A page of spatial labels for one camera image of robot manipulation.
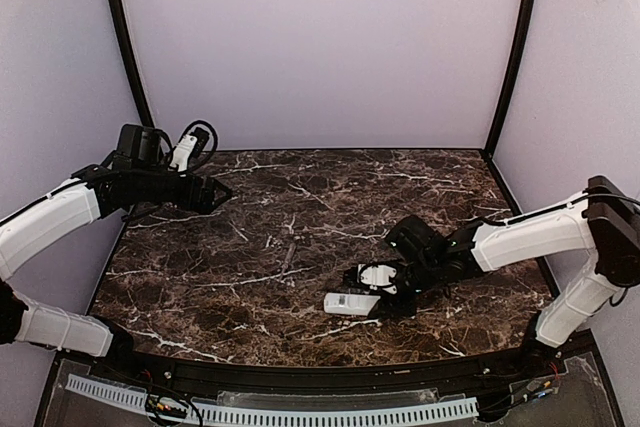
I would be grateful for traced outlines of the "white remote control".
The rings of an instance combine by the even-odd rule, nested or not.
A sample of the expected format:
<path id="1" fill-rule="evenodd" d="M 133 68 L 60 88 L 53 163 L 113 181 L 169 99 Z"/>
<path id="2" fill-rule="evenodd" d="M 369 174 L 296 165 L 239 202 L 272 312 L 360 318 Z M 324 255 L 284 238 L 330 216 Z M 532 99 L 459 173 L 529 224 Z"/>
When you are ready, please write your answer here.
<path id="1" fill-rule="evenodd" d="M 327 293 L 323 308 L 327 314 L 368 317 L 379 300 L 374 295 Z"/>

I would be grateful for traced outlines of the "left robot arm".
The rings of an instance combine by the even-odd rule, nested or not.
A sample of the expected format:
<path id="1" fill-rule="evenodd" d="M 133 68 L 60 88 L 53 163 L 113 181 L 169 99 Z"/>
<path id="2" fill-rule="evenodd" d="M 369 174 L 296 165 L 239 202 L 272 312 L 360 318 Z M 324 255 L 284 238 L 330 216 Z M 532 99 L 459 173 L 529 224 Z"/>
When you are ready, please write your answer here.
<path id="1" fill-rule="evenodd" d="M 96 359 L 130 355 L 132 336 L 116 322 L 66 310 L 19 292 L 12 283 L 22 267 L 44 252 L 85 239 L 84 229 L 121 212 L 138 218 L 136 206 L 166 205 L 208 215 L 232 197 L 218 179 L 199 174 L 216 152 L 219 137 L 195 120 L 178 141 L 154 127 L 122 126 L 116 147 L 49 192 L 1 221 L 1 342 L 33 344 Z"/>

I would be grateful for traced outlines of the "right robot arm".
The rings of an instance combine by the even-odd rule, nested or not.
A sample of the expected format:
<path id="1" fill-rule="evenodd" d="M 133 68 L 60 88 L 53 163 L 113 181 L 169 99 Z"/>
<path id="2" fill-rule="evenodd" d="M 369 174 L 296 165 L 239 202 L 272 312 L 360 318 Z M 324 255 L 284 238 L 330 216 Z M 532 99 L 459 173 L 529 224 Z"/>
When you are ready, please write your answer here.
<path id="1" fill-rule="evenodd" d="M 554 300 L 530 321 L 528 352 L 559 349 L 615 296 L 639 284 L 639 202 L 605 176 L 569 198 L 504 220 L 476 218 L 443 235 L 410 215 L 386 235 L 396 260 L 361 263 L 344 274 L 347 293 L 329 293 L 324 310 L 370 319 L 412 316 L 418 295 L 488 276 L 513 264 L 582 260 Z"/>

